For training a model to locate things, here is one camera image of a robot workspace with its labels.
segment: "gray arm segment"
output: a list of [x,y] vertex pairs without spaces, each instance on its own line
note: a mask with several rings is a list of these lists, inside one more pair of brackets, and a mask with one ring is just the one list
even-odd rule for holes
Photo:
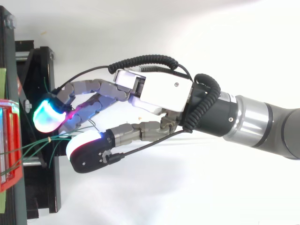
[[69,119],[59,129],[60,134],[79,128],[81,124],[97,115],[100,111],[117,101],[127,101],[129,98],[129,90],[119,90],[116,84],[100,79],[68,83],[64,90],[57,94],[57,98],[62,103],[69,105],[74,101],[75,95],[88,93],[96,94],[69,113]]

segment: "black coiled cable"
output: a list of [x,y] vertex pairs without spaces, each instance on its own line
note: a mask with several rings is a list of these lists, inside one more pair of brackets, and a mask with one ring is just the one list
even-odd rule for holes
[[108,66],[108,72],[114,74],[118,69],[140,66],[143,64],[161,64],[175,70],[178,67],[178,61],[165,55],[142,55],[131,59],[122,60]]
[[217,81],[206,74],[197,74],[194,78],[195,83],[201,83],[210,88],[208,94],[203,98],[200,104],[187,115],[187,119],[183,125],[183,130],[192,133],[199,123],[202,116],[213,106],[219,98],[221,89]]

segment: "black cable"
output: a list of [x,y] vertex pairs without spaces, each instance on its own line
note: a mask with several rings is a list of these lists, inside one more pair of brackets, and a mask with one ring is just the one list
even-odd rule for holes
[[189,133],[192,133],[193,129],[199,125],[202,116],[214,105],[221,93],[217,81],[206,74],[197,74],[195,76],[195,83],[201,83],[208,86],[210,91],[202,99],[199,105],[187,115],[187,120],[183,125],[183,129]]
[[100,66],[100,67],[94,67],[94,68],[91,68],[91,69],[88,69],[88,70],[85,70],[75,76],[73,76],[71,79],[67,80],[66,82],[64,82],[60,87],[58,87],[57,89],[54,89],[52,91],[53,94],[57,94],[59,91],[61,91],[61,89],[69,82],[75,80],[76,78],[80,77],[81,75],[83,74],[86,74],[88,72],[91,72],[91,71],[94,71],[94,70],[97,70],[97,69],[104,69],[104,68],[108,68],[108,66]]
[[142,55],[131,59],[122,60],[108,66],[108,71],[114,74],[118,69],[136,67],[144,64],[162,64],[175,70],[178,67],[178,61],[165,55]]
[[181,64],[178,64],[177,66],[180,67],[181,69],[183,69],[183,71],[186,72],[186,74],[188,75],[189,79],[193,82],[193,78],[192,78],[191,74],[189,73],[189,71]]
[[154,141],[154,142],[152,142],[152,143],[146,144],[146,145],[144,145],[144,146],[142,146],[142,147],[140,147],[140,148],[137,148],[137,149],[128,151],[128,152],[126,152],[126,153],[123,153],[123,156],[124,156],[124,157],[125,157],[125,156],[129,156],[129,155],[131,155],[131,154],[133,154],[133,153],[136,153],[136,152],[138,152],[138,151],[141,151],[141,150],[144,150],[144,149],[146,149],[146,148],[148,148],[148,147],[151,147],[151,146],[153,146],[153,145],[156,145],[156,144],[158,144],[158,143],[160,143],[160,142],[163,142],[164,140],[167,140],[167,139],[170,138],[170,137],[173,137],[173,136],[175,136],[175,135],[179,135],[179,134],[185,133],[185,132],[187,132],[187,131],[185,131],[185,130],[177,131],[177,132],[175,132],[175,133],[173,133],[173,134],[170,134],[170,135],[167,135],[167,136],[165,136],[165,137],[163,137],[163,138],[160,138],[160,139],[158,139],[157,141]]
[[94,67],[94,68],[85,70],[85,71],[73,76],[71,79],[67,80],[60,87],[54,89],[52,91],[52,94],[58,94],[58,92],[60,92],[61,89],[67,83],[73,81],[74,79],[80,77],[83,74],[86,74],[88,72],[91,72],[91,71],[94,71],[94,70],[97,70],[97,69],[108,68],[108,72],[110,72],[111,74],[114,74],[118,69],[135,67],[135,66],[140,66],[140,65],[143,65],[143,64],[162,64],[162,65],[168,66],[171,70],[175,70],[175,69],[177,69],[177,67],[180,67],[187,73],[187,75],[189,76],[189,79],[191,81],[193,81],[193,79],[192,79],[190,73],[188,72],[188,70],[184,66],[179,64],[178,61],[176,61],[175,59],[173,59],[169,56],[165,56],[165,55],[142,55],[142,56],[134,57],[134,58],[131,58],[131,59],[122,60],[122,61],[113,63],[109,66],[100,66],[100,67]]

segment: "white background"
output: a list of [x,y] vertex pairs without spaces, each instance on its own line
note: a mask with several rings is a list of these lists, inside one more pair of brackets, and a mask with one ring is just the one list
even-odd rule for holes
[[[223,91],[300,107],[297,0],[0,0],[18,25],[56,53],[56,86],[88,68],[165,54]],[[81,79],[112,81],[107,71]],[[77,103],[87,97],[79,97]],[[95,119],[101,130],[159,120],[128,103]],[[120,147],[127,151],[135,142]],[[62,208],[31,225],[295,225],[300,162],[194,132],[77,174],[60,157]]]

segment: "wire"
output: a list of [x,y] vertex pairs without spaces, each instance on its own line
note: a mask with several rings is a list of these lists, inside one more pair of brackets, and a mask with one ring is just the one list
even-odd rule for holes
[[183,69],[183,71],[186,72],[186,74],[189,76],[189,79],[190,79],[192,82],[194,82],[194,81],[193,81],[193,78],[192,78],[192,76],[191,76],[191,74],[189,73],[189,71],[188,71],[183,65],[177,64],[177,66],[180,67],[181,69]]
[[47,93],[49,93],[48,88],[47,88],[47,85],[46,85],[46,77],[44,77],[44,85],[45,85],[45,88],[46,88]]
[[88,69],[88,70],[85,70],[75,76],[73,76],[71,79],[67,80],[64,84],[62,84],[60,87],[58,87],[55,91],[56,92],[59,92],[67,83],[75,80],[76,78],[80,77],[81,75],[83,74],[86,74],[88,72],[91,72],[91,71],[94,71],[94,70],[97,70],[97,69],[104,69],[104,68],[108,68],[108,66],[100,66],[100,67],[94,67],[94,68],[91,68],[91,69]]
[[54,154],[55,154],[55,150],[56,150],[56,148],[58,147],[58,145],[59,145],[61,142],[62,142],[62,140],[60,140],[59,142],[57,142],[56,146],[55,146],[54,149],[53,149],[53,152],[52,152],[52,155],[51,155],[51,158],[50,158],[50,161],[49,161],[49,169],[50,169],[50,166],[51,166],[52,158],[53,158],[53,156],[54,156]]
[[165,136],[165,137],[163,137],[163,138],[160,138],[160,139],[158,139],[157,141],[154,141],[154,142],[152,142],[152,143],[146,144],[146,145],[144,145],[144,146],[142,146],[142,147],[140,147],[140,148],[137,148],[137,149],[128,151],[128,152],[124,153],[123,156],[124,156],[124,157],[125,157],[125,156],[129,156],[129,155],[131,155],[131,154],[133,154],[133,153],[136,153],[136,152],[138,152],[138,151],[144,150],[144,149],[146,149],[146,148],[152,147],[153,145],[156,145],[156,144],[158,144],[158,143],[161,143],[161,142],[163,142],[164,140],[169,139],[170,137],[174,137],[175,135],[179,135],[179,134],[182,134],[182,133],[185,133],[185,132],[186,132],[185,130],[177,131],[177,132],[172,133],[172,134],[170,134],[170,135],[167,135],[167,136]]
[[[72,135],[70,135],[69,133],[80,132],[79,130],[86,129],[86,128],[92,128],[92,127],[94,127],[94,126],[83,127],[83,128],[80,128],[80,129],[77,129],[77,130],[74,130],[74,131],[70,131],[70,132],[64,133],[64,134],[62,134],[62,135],[55,135],[55,136],[52,136],[52,137],[50,137],[50,138],[51,138],[52,141],[56,141],[56,140],[62,140],[62,141],[63,141],[63,140],[70,140],[70,139],[67,139],[67,138],[60,138],[60,137],[61,137],[61,136],[72,136]],[[34,152],[31,156],[29,156],[27,159],[23,160],[24,157],[27,155],[27,153],[30,152],[31,149],[33,149],[36,145],[38,145],[38,144],[40,144],[40,143],[45,143],[45,144],[44,144],[42,147],[40,147],[36,152]],[[23,149],[23,148],[26,148],[26,147],[29,147],[29,146],[30,146],[30,148],[27,149],[27,151],[23,154],[23,156],[22,156],[19,160],[17,160],[17,161],[16,161],[11,167],[9,167],[7,170],[1,172],[0,175],[2,176],[2,175],[4,175],[4,174],[9,173],[9,172],[11,172],[12,170],[18,168],[18,167],[21,165],[21,163],[18,165],[18,163],[19,163],[20,161],[23,160],[23,162],[26,162],[26,161],[29,160],[31,157],[33,157],[34,155],[36,155],[39,151],[41,151],[48,143],[49,143],[49,139],[48,139],[48,138],[44,138],[44,139],[35,141],[35,142],[31,143],[31,144],[25,145],[25,146],[23,146],[23,147],[21,147],[21,148],[18,148],[18,149],[9,151],[9,152],[5,152],[5,153],[0,153],[0,155],[10,154],[10,153],[12,153],[12,152],[14,152],[14,151],[19,151],[19,150],[21,150],[21,149]]]

